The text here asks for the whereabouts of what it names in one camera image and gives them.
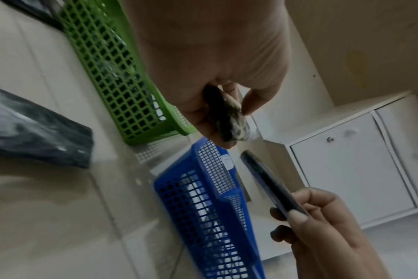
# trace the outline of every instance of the black phone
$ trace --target black phone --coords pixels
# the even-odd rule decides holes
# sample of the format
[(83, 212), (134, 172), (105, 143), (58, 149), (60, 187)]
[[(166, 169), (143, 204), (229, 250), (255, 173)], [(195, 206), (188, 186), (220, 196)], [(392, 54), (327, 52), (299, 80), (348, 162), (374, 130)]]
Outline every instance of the black phone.
[(244, 151), (241, 154), (241, 160), (284, 217), (288, 218), (288, 212), (292, 209), (308, 214), (276, 176), (252, 152)]

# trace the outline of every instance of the label on blue basket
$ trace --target label on blue basket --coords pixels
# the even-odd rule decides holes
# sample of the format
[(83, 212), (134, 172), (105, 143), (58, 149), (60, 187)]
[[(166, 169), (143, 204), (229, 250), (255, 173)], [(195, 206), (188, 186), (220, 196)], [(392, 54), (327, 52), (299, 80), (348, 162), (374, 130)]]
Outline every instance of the label on blue basket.
[(235, 167), (235, 165), (232, 162), (231, 157), (228, 154), (221, 155), (220, 158), (221, 158), (221, 161), (223, 162), (224, 167), (228, 171), (230, 171), (231, 169), (233, 169), (233, 167)]

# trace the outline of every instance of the basket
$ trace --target basket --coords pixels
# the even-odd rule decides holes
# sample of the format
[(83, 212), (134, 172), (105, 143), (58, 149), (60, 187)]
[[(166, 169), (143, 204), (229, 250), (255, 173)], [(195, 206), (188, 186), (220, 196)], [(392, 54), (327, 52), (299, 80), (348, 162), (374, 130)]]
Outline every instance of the basket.
[(205, 278), (264, 279), (246, 200), (226, 158), (232, 162), (202, 138), (154, 187)]
[(68, 0), (59, 15), (127, 144), (196, 131), (149, 79), (117, 0)]

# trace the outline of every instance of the person's right hand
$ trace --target person's right hand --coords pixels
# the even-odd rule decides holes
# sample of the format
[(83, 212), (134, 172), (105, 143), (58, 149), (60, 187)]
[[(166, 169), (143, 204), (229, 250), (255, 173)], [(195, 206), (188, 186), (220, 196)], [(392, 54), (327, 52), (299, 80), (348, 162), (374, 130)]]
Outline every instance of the person's right hand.
[[(304, 188), (292, 194), (310, 216), (289, 212), (291, 229), (271, 237), (292, 245), (299, 279), (389, 279), (390, 275), (343, 201), (333, 193)], [(276, 208), (271, 215), (286, 221)]]

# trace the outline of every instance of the black item in plastic wrap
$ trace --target black item in plastic wrap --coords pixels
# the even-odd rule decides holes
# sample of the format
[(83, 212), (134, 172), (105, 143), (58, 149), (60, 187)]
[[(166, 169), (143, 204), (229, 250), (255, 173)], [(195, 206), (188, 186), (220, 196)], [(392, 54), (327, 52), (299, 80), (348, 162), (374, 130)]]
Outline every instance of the black item in plastic wrap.
[(92, 130), (0, 89), (0, 155), (88, 168)]

